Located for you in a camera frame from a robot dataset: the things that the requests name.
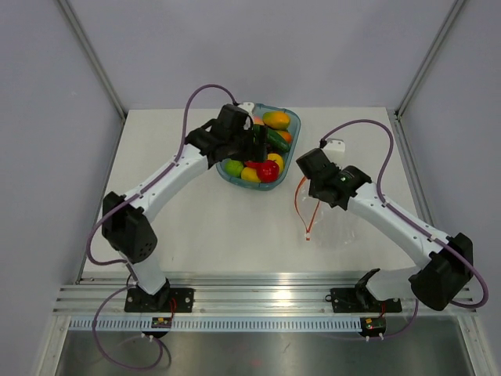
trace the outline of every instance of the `red string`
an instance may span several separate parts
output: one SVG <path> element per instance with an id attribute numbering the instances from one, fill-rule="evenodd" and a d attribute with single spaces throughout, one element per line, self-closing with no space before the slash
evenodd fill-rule
<path id="1" fill-rule="evenodd" d="M 299 189 L 303 186 L 303 184 L 305 183 L 305 181 L 306 181 L 306 177 L 303 176 L 303 179 L 301 179 L 301 181 L 297 185 L 296 193 L 294 194 L 294 207 L 296 208 L 297 215 L 299 215 L 299 218 L 301 218 L 301 221 L 305 225 L 306 240 L 309 241 L 310 240 L 310 236 L 309 235 L 310 235 L 310 233 L 312 231 L 313 222 L 315 221 L 316 212 L 319 210 L 319 207 L 320 207 L 320 200 L 318 200 L 317 203 L 316 203 L 315 210 L 313 212 L 313 216 L 312 216 L 312 219 L 310 220 L 309 226 L 306 226 L 306 222 L 303 219 L 303 217 L 301 216 L 301 213 L 299 212 L 299 208 L 297 207 L 297 195 L 299 194 Z"/>

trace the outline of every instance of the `plastic fruit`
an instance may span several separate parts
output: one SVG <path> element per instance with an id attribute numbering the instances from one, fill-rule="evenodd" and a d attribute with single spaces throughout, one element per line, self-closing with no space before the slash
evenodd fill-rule
<path id="1" fill-rule="evenodd" d="M 288 131 L 276 131 L 287 143 L 292 143 L 292 135 Z"/>
<path id="2" fill-rule="evenodd" d="M 261 129 L 262 125 L 254 124 L 254 134 L 257 136 Z M 283 139 L 281 135 L 278 134 L 277 131 L 268 127 L 268 132 L 266 133 L 266 142 L 273 146 L 275 150 L 278 150 L 280 153 L 287 153 L 290 150 L 289 143 Z"/>
<path id="3" fill-rule="evenodd" d="M 279 170 L 279 175 L 280 175 L 283 171 L 283 167 L 285 166 L 285 163 L 283 162 L 283 158 L 280 156 L 280 154 L 270 153 L 270 154 L 268 154 L 268 159 L 270 161 L 274 161 L 275 163 L 278 164 L 278 166 L 280 168 L 280 170 Z"/>
<path id="4" fill-rule="evenodd" d="M 244 162 L 243 164 L 245 165 L 245 167 L 258 168 L 258 166 L 261 164 L 261 162 L 247 161 L 247 162 Z"/>
<path id="5" fill-rule="evenodd" d="M 263 123 L 263 119 L 261 119 L 259 116 L 254 116 L 254 124 L 264 125 L 265 123 Z"/>
<path id="6" fill-rule="evenodd" d="M 280 167 L 274 161 L 264 161 L 255 171 L 263 183 L 271 183 L 279 178 Z"/>
<path id="7" fill-rule="evenodd" d="M 240 177 L 243 170 L 243 163 L 240 161 L 229 160 L 225 164 L 225 171 L 228 175 L 236 178 Z"/>
<path id="8" fill-rule="evenodd" d="M 256 169 L 250 167 L 243 168 L 240 178 L 248 182 L 254 182 L 254 183 L 261 182 L 261 180 L 258 178 L 258 172 L 256 171 Z"/>
<path id="9" fill-rule="evenodd" d="M 263 122 L 270 128 L 284 130 L 290 124 L 290 117 L 282 111 L 267 112 L 263 115 Z"/>

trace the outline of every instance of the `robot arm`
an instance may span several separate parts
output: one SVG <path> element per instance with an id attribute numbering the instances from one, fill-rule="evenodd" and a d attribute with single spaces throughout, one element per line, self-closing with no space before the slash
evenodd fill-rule
<path id="1" fill-rule="evenodd" d="M 341 170 L 329 161 L 322 149 L 311 150 L 298 158 L 297 164 L 310 180 L 309 196 L 326 202 L 331 208 L 339 206 L 364 218 L 392 239 L 416 264 L 415 268 L 368 272 L 361 279 L 362 290 L 357 294 L 363 306 L 371 299 L 411 298 L 413 293 L 430 308 L 443 310 L 471 279 L 472 273 L 464 264 L 435 242 L 441 240 L 473 264 L 473 244 L 463 234 L 452 238 L 389 198 L 381 201 L 377 186 L 368 175 L 354 166 Z M 389 204 L 410 221 L 402 220 L 389 210 Z M 411 223 L 426 229 L 431 237 L 423 235 Z"/>
<path id="2" fill-rule="evenodd" d="M 108 193 L 103 200 L 103 215 L 129 197 L 139 198 L 124 206 L 103 223 L 103 236 L 127 260 L 138 286 L 151 295 L 150 306 L 162 306 L 169 285 L 153 253 L 157 237 L 151 227 L 159 211 L 188 182 L 201 175 L 215 163 L 226 158 L 238 161 L 264 161 L 266 156 L 266 127 L 254 137 L 251 119 L 253 103 L 238 107 L 225 105 L 217 119 L 196 128 L 187 135 L 182 156 L 172 170 L 147 191 L 145 187 L 156 180 L 175 159 L 159 168 L 147 180 L 125 195 Z"/>

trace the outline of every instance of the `white wall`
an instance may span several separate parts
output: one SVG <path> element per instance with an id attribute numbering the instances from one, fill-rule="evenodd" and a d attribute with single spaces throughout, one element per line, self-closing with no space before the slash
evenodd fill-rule
<path id="1" fill-rule="evenodd" d="M 438 225 L 474 242 L 491 298 L 480 310 L 501 360 L 501 2 L 469 2 L 404 124 Z"/>
<path id="2" fill-rule="evenodd" d="M 52 0 L 0 2 L 0 374 L 28 374 L 83 257 L 118 116 Z"/>
<path id="3" fill-rule="evenodd" d="M 127 108 L 396 107 L 453 0 L 71 2 Z"/>

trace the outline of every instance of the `metal frame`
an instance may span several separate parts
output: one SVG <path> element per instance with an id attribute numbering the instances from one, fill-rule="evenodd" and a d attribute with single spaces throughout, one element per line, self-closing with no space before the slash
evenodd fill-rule
<path id="1" fill-rule="evenodd" d="M 101 85 L 103 85 L 103 88 L 108 95 L 110 102 L 114 105 L 118 116 L 120 116 L 122 123 L 125 123 L 125 119 L 127 118 L 127 111 L 126 109 L 124 109 L 124 106 L 122 105 L 122 102 L 120 101 L 120 98 L 118 97 L 118 94 L 115 91 L 113 85 L 111 85 L 111 81 L 108 78 L 103 65 L 99 61 L 99 58 L 94 51 L 91 42 L 88 40 L 87 34 L 85 33 L 84 28 L 78 20 L 76 12 L 74 11 L 68 0 L 54 0 L 54 2 L 61 11 L 63 18 L 68 22 L 68 25 L 73 31 L 75 37 L 77 38 L 77 43 L 82 48 L 82 51 L 87 57 L 91 68 L 96 73 L 99 82 L 101 83 Z"/>
<path id="2" fill-rule="evenodd" d="M 103 84 L 110 101 L 115 106 L 124 124 L 127 113 L 123 108 L 120 98 L 115 92 L 105 70 L 103 69 L 94 49 L 88 40 L 77 15 L 71 7 L 69 0 L 55 0 L 62 11 L 64 18 L 69 23 L 77 37 L 89 63 L 92 65 L 97 78 Z M 402 115 L 409 106 L 412 98 L 416 95 L 423 79 L 430 70 L 434 59 L 441 50 L 452 26 L 463 11 L 467 0 L 455 0 L 449 10 L 443 24 L 435 36 L 424 60 L 419 66 L 407 92 L 398 105 L 397 110 L 389 110 L 388 116 L 394 130 L 398 150 L 404 164 L 405 174 L 411 187 L 413 200 L 418 211 L 418 216 L 425 222 L 433 225 L 433 215 L 424 196 L 423 187 L 416 170 L 413 153 L 409 141 L 405 136 L 402 125 Z M 114 146 L 114 158 L 117 153 L 118 143 Z M 113 161 L 108 168 L 110 177 Z M 38 373 L 52 375 L 56 372 L 59 358 L 63 350 L 63 343 L 70 326 L 74 328 L 71 318 L 81 315 L 88 317 L 95 312 L 97 305 L 109 296 L 113 291 L 122 287 L 126 275 L 123 273 L 106 273 L 103 277 L 93 278 L 83 272 L 85 258 L 81 265 L 76 285 L 63 286 L 59 292 L 59 298 L 54 307 L 52 329 L 47 341 Z M 196 301 L 194 312 L 184 315 L 187 322 L 191 319 L 205 320 L 208 317 L 219 322 L 227 322 L 233 317 L 249 317 L 265 319 L 269 317 L 285 317 L 294 321 L 298 318 L 310 320 L 324 320 L 326 318 L 347 318 L 343 315 L 332 313 L 330 303 L 323 297 L 328 294 L 332 287 L 353 285 L 360 278 L 361 273 L 266 273 L 259 275 L 201 275 L 192 273 L 170 273 L 169 278 L 173 285 L 196 288 Z M 460 293 L 461 299 L 471 300 L 468 288 Z M 128 314 L 123 312 L 124 298 L 120 295 L 112 299 L 110 304 L 103 310 L 103 317 L 113 322 L 144 321 L 145 315 Z M 404 301 L 405 315 L 412 308 L 412 301 Z M 456 316 L 465 345 L 474 368 L 475 374 L 497 374 L 496 364 L 492 354 L 488 350 L 485 332 L 481 328 L 477 314 L 474 310 L 447 308 L 442 313 L 430 309 L 420 310 L 421 316 Z"/>
<path id="3" fill-rule="evenodd" d="M 419 89 L 421 82 L 426 76 L 427 72 L 431 68 L 431 64 L 434 62 L 435 57 L 437 57 L 438 53 L 442 49 L 444 45 L 444 41 L 447 38 L 447 35 L 451 31 L 452 27 L 456 23 L 459 15 L 464 10 L 464 6 L 468 3 L 468 0 L 455 0 L 454 4 L 452 4 L 451 9 L 445 16 L 444 22 L 438 29 L 438 33 L 435 35 L 433 42 L 431 43 L 430 48 L 428 49 L 423 61 L 421 62 L 419 68 L 417 68 L 417 72 L 413 77 L 413 80 L 410 83 L 409 88 L 405 92 L 405 95 L 397 107 L 396 114 L 399 120 L 402 119 L 402 115 L 405 113 L 405 110 L 409 106 L 410 101 L 415 96 L 417 90 Z"/>

